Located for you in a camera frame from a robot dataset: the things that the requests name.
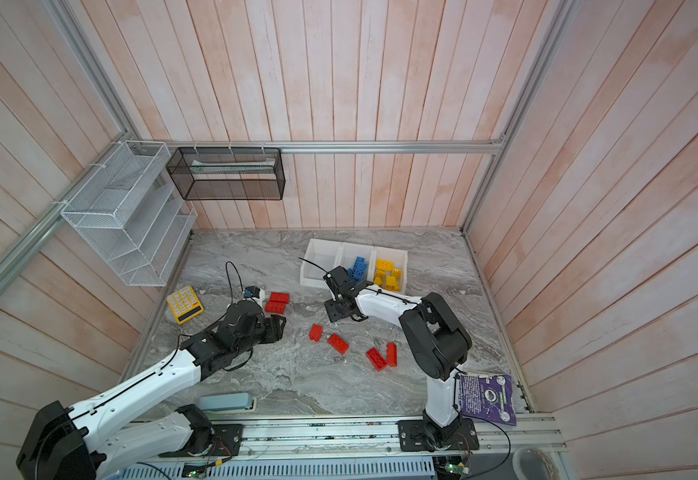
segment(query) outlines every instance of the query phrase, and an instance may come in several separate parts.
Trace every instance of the red building block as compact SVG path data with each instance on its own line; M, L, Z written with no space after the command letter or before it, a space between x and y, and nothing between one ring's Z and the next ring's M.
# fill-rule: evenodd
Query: red building block
M309 332L309 340L319 342L320 337L322 337L322 327L319 325L312 325L311 331Z
M383 370L383 368L387 365L386 360L383 359L381 354L376 350L376 347L373 347L372 349L368 350L365 355L367 356L367 359L371 361L374 367L376 367L376 370L379 372Z
M331 344L333 348L338 350L338 352L342 355L349 350L349 344L344 341L341 337L336 335L335 333L331 335L331 338L327 339L327 342Z
M283 313L285 313L285 304L280 302L266 302L264 312L277 313L277 315L282 315Z
M272 292L269 295L269 301L270 302L279 302L279 303L285 303L287 304L288 302L291 301L291 294L290 293L277 293L277 292Z
M387 365L397 366L397 345L394 342L387 343Z

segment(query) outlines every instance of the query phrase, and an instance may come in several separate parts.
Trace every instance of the white divided tray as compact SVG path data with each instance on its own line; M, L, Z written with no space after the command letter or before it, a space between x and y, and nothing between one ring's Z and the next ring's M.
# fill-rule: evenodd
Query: white divided tray
M407 285L407 250L313 238L309 240L309 246L306 248L304 258L318 264L325 270L333 270L339 265L349 270L354 266L354 261L358 256L362 256L367 261L365 279L370 282L373 281L373 274L376 272L376 260L388 260L394 262L395 267L402 268L399 293L405 293ZM324 274L325 272L314 265L301 262L301 285L327 290L327 284L322 279Z

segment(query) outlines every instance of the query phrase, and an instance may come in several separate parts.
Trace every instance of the pile of yellow blocks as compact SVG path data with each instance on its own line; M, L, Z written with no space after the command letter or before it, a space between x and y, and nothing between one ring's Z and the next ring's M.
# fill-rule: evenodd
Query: pile of yellow blocks
M373 275L373 283L385 290L400 291L402 280L402 268L396 268L394 262L376 260L376 273Z

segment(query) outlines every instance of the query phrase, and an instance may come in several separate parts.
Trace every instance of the black mesh basket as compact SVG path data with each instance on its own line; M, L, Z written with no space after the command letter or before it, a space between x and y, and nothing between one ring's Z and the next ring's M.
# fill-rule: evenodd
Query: black mesh basket
M180 147L168 173L184 200L282 200L278 148Z

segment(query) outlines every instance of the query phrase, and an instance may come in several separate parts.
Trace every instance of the wire mesh organizer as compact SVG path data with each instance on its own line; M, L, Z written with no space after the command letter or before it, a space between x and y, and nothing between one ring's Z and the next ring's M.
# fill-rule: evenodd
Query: wire mesh organizer
M173 185L154 188L168 159L164 143L124 142L62 210L126 285L167 283L197 218Z
M278 148L181 147L168 173L184 200L282 200Z

